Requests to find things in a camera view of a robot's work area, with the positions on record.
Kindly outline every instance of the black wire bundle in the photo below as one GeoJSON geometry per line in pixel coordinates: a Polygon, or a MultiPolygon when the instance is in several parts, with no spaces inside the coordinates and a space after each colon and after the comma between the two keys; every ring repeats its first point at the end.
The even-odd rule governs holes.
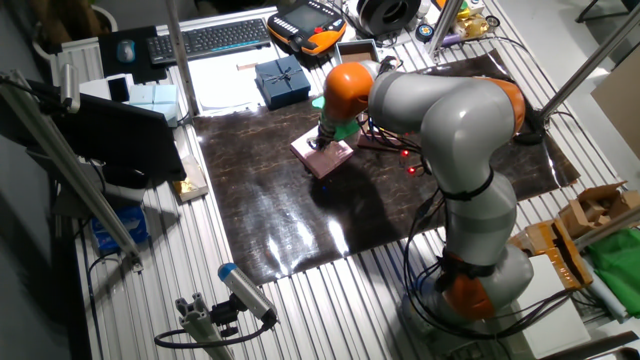
{"type": "Polygon", "coordinates": [[[420,174],[419,176],[422,176],[425,174],[431,175],[431,171],[429,170],[427,161],[425,160],[424,155],[422,155],[422,147],[420,145],[416,144],[414,141],[408,138],[400,137],[390,131],[387,131],[375,125],[373,123],[373,119],[369,116],[369,114],[366,113],[366,115],[368,119],[364,121],[358,121],[358,125],[360,126],[360,130],[362,130],[362,133],[367,138],[367,140],[369,140],[370,142],[375,142],[389,149],[399,150],[399,151],[406,150],[409,153],[420,155],[420,165],[414,166],[414,168],[416,170],[419,170],[419,169],[423,170],[422,174],[420,174]],[[369,127],[368,131],[364,129],[365,124],[367,124],[369,127]],[[400,143],[400,145],[394,144],[391,140],[396,140],[398,143],[400,143]]]}
{"type": "Polygon", "coordinates": [[[422,296],[420,294],[420,289],[422,288],[422,284],[424,283],[424,281],[428,279],[433,273],[435,273],[435,271],[438,270],[438,268],[440,268],[441,266],[440,260],[438,260],[438,262],[436,262],[435,264],[425,269],[417,277],[412,278],[411,274],[413,271],[411,269],[411,265],[409,264],[409,247],[411,245],[411,242],[413,241],[413,237],[415,235],[416,227],[418,223],[420,223],[421,221],[428,223],[431,220],[431,218],[435,215],[435,213],[440,209],[440,207],[442,207],[445,204],[444,199],[441,199],[435,206],[435,209],[433,211],[429,211],[434,202],[433,199],[435,198],[437,193],[438,191],[434,192],[432,197],[428,199],[425,202],[425,204],[423,204],[423,206],[428,207],[426,211],[424,210],[420,211],[419,209],[419,211],[416,212],[416,216],[414,217],[413,223],[411,224],[411,229],[409,231],[407,244],[404,248],[403,277],[404,277],[405,291],[407,292],[411,305],[414,307],[414,309],[416,309],[416,313],[425,322],[427,322],[429,325],[433,326],[434,328],[440,331],[444,331],[446,333],[459,336],[462,338],[467,338],[472,340],[498,340],[498,339],[502,339],[502,338],[517,334],[525,330],[527,327],[535,324],[537,321],[544,318],[546,315],[548,315],[549,313],[551,313],[552,311],[554,311],[555,309],[557,309],[558,307],[560,307],[562,304],[564,304],[566,301],[569,300],[572,290],[562,290],[549,296],[544,300],[539,301],[538,303],[535,303],[529,306],[528,308],[522,309],[512,314],[500,316],[500,317],[510,316],[510,315],[514,315],[516,313],[523,312],[533,308],[533,310],[531,310],[529,314],[523,316],[520,320],[514,322],[506,329],[494,334],[481,333],[472,329],[464,328],[456,324],[452,324],[442,319],[437,314],[435,314],[433,310],[431,310],[429,306],[423,301],[422,296]]]}

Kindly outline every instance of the cardboard box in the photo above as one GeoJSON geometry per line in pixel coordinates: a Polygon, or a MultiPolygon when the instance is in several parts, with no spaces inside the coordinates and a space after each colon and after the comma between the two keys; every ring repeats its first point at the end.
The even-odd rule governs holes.
{"type": "Polygon", "coordinates": [[[558,215],[567,228],[569,235],[574,239],[579,238],[597,227],[595,223],[587,219],[578,200],[569,200],[569,205],[560,210],[558,215]]]}
{"type": "Polygon", "coordinates": [[[640,194],[637,191],[627,191],[621,193],[611,205],[608,215],[615,219],[625,212],[640,206],[640,194]]]}
{"type": "Polygon", "coordinates": [[[597,221],[600,216],[607,211],[607,209],[594,200],[587,200],[581,203],[580,206],[582,207],[582,211],[584,211],[584,215],[589,222],[597,221]]]}
{"type": "Polygon", "coordinates": [[[575,200],[569,200],[558,216],[573,239],[597,228],[602,215],[608,215],[609,208],[620,196],[618,187],[626,183],[597,186],[584,190],[575,200]]]}
{"type": "Polygon", "coordinates": [[[256,84],[270,110],[304,101],[311,90],[293,55],[256,65],[256,84]]]}
{"type": "Polygon", "coordinates": [[[631,151],[640,157],[640,46],[637,47],[604,81],[591,96],[600,105],[611,124],[618,130],[631,151]]]}
{"type": "Polygon", "coordinates": [[[601,215],[600,218],[596,221],[596,225],[602,226],[611,221],[611,218],[607,215],[601,215]]]}
{"type": "Polygon", "coordinates": [[[378,48],[373,39],[339,42],[334,54],[337,64],[371,60],[380,62],[378,48]]]}

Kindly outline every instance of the metal pole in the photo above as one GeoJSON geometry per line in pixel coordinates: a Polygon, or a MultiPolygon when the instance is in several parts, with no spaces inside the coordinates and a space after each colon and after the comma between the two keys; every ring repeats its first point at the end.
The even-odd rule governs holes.
{"type": "Polygon", "coordinates": [[[437,55],[436,52],[440,50],[444,37],[449,33],[453,22],[456,21],[462,3],[464,3],[464,0],[447,0],[447,2],[444,3],[444,7],[440,12],[440,17],[438,17],[438,22],[435,26],[435,31],[433,32],[433,37],[429,42],[429,56],[433,57],[434,54],[437,55]]]}
{"type": "Polygon", "coordinates": [[[175,0],[166,0],[166,4],[167,13],[169,15],[169,24],[167,24],[169,37],[171,38],[173,53],[175,54],[176,63],[178,64],[182,87],[184,88],[184,92],[187,96],[189,117],[193,119],[198,115],[198,103],[196,101],[196,92],[193,89],[193,81],[191,81],[191,73],[189,72],[189,65],[187,63],[187,51],[184,49],[182,31],[180,31],[178,10],[176,8],[175,0]]]}
{"type": "MultiPolygon", "coordinates": [[[[30,88],[27,81],[18,71],[11,71],[10,80],[30,88]]],[[[93,214],[100,219],[105,229],[116,241],[134,264],[134,270],[141,270],[139,251],[127,229],[113,211],[107,200],[93,186],[78,164],[76,155],[51,120],[51,117],[40,112],[37,102],[31,94],[11,85],[0,85],[2,95],[13,111],[18,115],[27,130],[38,144],[51,157],[56,167],[71,183],[93,214]]]]}
{"type": "Polygon", "coordinates": [[[614,232],[628,227],[629,225],[639,220],[640,206],[635,207],[618,216],[617,218],[612,219],[608,223],[589,231],[588,233],[577,238],[574,242],[578,250],[582,251],[584,248],[595,243],[596,241],[602,240],[605,237],[613,234],[614,232]]]}
{"type": "Polygon", "coordinates": [[[600,47],[582,64],[580,69],[558,90],[558,92],[549,100],[547,105],[542,108],[541,116],[543,119],[547,119],[552,112],[556,111],[558,106],[562,104],[573,91],[582,84],[587,76],[591,75],[591,72],[600,65],[609,54],[624,40],[629,32],[640,23],[640,6],[636,8],[627,16],[624,24],[620,26],[616,31],[607,38],[607,40],[600,45],[600,47]]]}

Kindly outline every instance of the small box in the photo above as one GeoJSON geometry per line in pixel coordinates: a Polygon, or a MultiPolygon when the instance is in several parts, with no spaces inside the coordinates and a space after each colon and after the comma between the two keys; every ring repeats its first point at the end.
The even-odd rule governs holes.
{"type": "Polygon", "coordinates": [[[378,48],[373,39],[339,42],[336,44],[334,58],[338,64],[364,60],[380,62],[378,48]]]}
{"type": "Polygon", "coordinates": [[[155,85],[136,85],[129,89],[129,104],[143,105],[153,104],[155,85]]]}
{"type": "Polygon", "coordinates": [[[169,127],[178,126],[178,87],[175,85],[136,85],[129,90],[129,105],[164,114],[169,127]]]}
{"type": "Polygon", "coordinates": [[[256,65],[256,84],[270,110],[304,101],[311,90],[293,55],[256,65]]]}
{"type": "Polygon", "coordinates": [[[191,154],[185,156],[182,158],[182,166],[187,177],[182,181],[173,182],[173,187],[180,196],[180,200],[185,202],[208,194],[207,180],[196,158],[191,154]]]}
{"type": "Polygon", "coordinates": [[[484,1],[469,0],[467,1],[467,8],[469,9],[469,15],[482,14],[484,11],[484,1]]]}
{"type": "Polygon", "coordinates": [[[332,141],[322,151],[309,146],[308,139],[318,136],[318,127],[314,127],[291,143],[291,151],[318,179],[335,170],[353,155],[353,149],[342,141],[332,141]]]}

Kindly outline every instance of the black keyboard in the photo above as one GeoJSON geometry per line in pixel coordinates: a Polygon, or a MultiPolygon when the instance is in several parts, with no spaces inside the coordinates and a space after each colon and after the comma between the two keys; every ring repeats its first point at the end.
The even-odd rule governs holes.
{"type": "MultiPolygon", "coordinates": [[[[218,56],[231,52],[269,46],[271,38],[262,19],[182,32],[188,59],[218,56]]],[[[151,64],[175,63],[169,35],[147,39],[151,64]]]]}

